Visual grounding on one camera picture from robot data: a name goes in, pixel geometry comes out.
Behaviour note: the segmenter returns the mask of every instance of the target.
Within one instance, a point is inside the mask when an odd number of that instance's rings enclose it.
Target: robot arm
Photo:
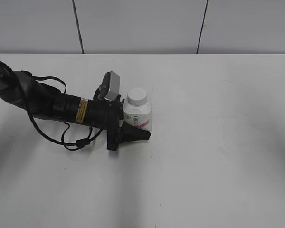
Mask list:
[[[148,140],[151,133],[123,123],[123,103],[119,94],[119,76],[113,71],[105,74],[102,84],[96,90],[93,100],[68,95],[65,92],[38,82],[27,71],[12,71],[0,61],[0,98],[12,105],[27,111],[36,130],[46,139],[63,146],[76,146],[81,149],[95,139],[102,130],[107,130],[108,150],[117,150],[119,144],[136,140]],[[44,134],[34,118],[63,121],[99,128],[92,138],[77,140],[75,143],[64,143]]]

